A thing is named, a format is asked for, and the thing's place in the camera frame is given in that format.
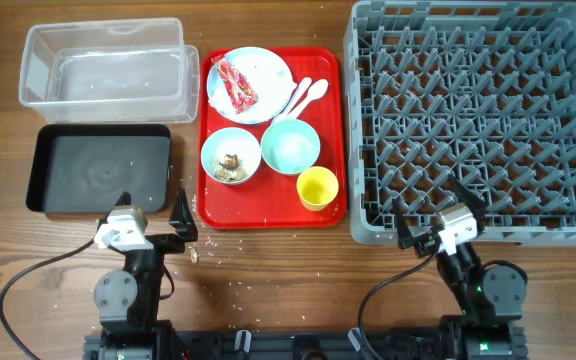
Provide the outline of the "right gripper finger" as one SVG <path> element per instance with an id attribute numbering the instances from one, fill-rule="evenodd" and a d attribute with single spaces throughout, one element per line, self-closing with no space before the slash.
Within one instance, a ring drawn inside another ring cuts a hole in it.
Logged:
<path id="1" fill-rule="evenodd" d="M 454 175 L 449 175 L 448 180 L 458 201 L 468 207 L 477 221 L 483 221 L 488 212 L 487 203 L 462 185 Z"/>
<path id="2" fill-rule="evenodd" d="M 393 211 L 395 217 L 395 224 L 397 229 L 398 246 L 400 249 L 407 249 L 413 245 L 414 237 L 402 214 L 401 207 L 397 200 L 393 203 Z"/>

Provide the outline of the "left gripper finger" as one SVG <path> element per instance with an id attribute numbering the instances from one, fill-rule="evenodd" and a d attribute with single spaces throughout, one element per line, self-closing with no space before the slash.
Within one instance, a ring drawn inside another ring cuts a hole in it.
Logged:
<path id="1" fill-rule="evenodd" d="M 196 242 L 198 240 L 198 229 L 188 205 L 184 188 L 180 188 L 177 192 L 175 204 L 169 217 L 169 225 L 174 228 L 176 235 L 183 242 Z"/>
<path id="2" fill-rule="evenodd" d="M 132 199 L 131 199 L 131 194 L 127 191 L 124 191 L 118 198 L 118 200 L 116 201 L 116 203 L 114 204 L 114 206 L 111 208 L 111 210 L 105 215 L 103 216 L 99 222 L 100 223 L 106 223 L 107 219 L 110 215 L 110 213 L 113 210 L 118 209 L 121 206 L 129 206 L 132 203 Z"/>

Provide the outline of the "food scraps and rice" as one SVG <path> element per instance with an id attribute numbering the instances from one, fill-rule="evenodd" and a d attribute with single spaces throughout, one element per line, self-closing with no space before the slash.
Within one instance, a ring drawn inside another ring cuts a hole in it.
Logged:
<path id="1" fill-rule="evenodd" d="M 222 182 L 233 183 L 244 180 L 248 173 L 243 167 L 243 162 L 237 154 L 224 154 L 213 156 L 211 166 L 214 177 Z"/>

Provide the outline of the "light blue bowl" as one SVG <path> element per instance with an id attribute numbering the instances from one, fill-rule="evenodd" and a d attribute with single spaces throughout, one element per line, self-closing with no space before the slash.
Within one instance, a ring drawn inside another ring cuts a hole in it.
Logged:
<path id="1" fill-rule="evenodd" d="M 248 176 L 238 182 L 227 183 L 214 177 L 211 159 L 213 156 L 237 154 L 243 162 Z M 210 135 L 201 148 L 201 165 L 205 173 L 213 180 L 226 185 L 239 185 L 248 181 L 257 171 L 261 163 L 261 147 L 259 141 L 247 130 L 227 127 Z"/>

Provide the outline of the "yellow plastic cup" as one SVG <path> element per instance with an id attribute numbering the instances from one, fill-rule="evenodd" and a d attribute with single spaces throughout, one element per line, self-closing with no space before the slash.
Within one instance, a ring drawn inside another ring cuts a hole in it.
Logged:
<path id="1" fill-rule="evenodd" d="M 328 168 L 313 166 L 304 170 L 297 178 L 297 193 L 302 205 L 309 211 L 321 211 L 339 192 L 337 176 Z"/>

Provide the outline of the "mint green bowl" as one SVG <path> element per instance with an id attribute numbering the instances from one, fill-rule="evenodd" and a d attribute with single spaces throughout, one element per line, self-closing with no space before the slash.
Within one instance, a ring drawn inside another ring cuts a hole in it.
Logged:
<path id="1" fill-rule="evenodd" d="M 321 141 L 317 131 L 298 119 L 287 119 L 270 125 L 261 138 L 265 163 L 283 175 L 297 175 L 318 160 Z"/>

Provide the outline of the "red snack wrapper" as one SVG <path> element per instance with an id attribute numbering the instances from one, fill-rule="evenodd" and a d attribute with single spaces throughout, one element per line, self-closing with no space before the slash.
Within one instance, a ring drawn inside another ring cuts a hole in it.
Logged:
<path id="1" fill-rule="evenodd" d="M 224 55 L 213 58 L 212 63 L 224 82 L 236 114 L 248 110 L 258 102 L 258 95 L 247 78 Z"/>

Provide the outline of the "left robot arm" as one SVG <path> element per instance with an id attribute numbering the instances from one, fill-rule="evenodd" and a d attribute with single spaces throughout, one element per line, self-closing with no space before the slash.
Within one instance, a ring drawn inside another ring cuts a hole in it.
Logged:
<path id="1" fill-rule="evenodd" d="M 184 189 L 177 193 L 169 224 L 172 233 L 145 233 L 148 221 L 122 193 L 113 209 L 99 221 L 94 243 L 124 256 L 122 269 L 105 274 L 94 289 L 100 311 L 101 335 L 84 343 L 85 359 L 189 359 L 190 348 L 169 320 L 158 318 L 164 277 L 170 278 L 164 259 L 182 254 L 198 239 L 198 230 Z"/>

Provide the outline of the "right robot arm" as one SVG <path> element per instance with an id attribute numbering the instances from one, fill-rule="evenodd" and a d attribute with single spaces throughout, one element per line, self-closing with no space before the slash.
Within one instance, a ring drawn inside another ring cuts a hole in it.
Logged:
<path id="1" fill-rule="evenodd" d="M 399 247 L 434 257 L 462 313 L 435 328 L 397 330 L 389 345 L 397 359 L 526 359 L 524 330 L 513 323 L 523 315 L 528 276 L 509 261 L 481 261 L 472 241 L 484 232 L 487 205 L 454 176 L 448 180 L 457 203 L 429 230 L 414 235 L 400 207 L 394 210 Z"/>

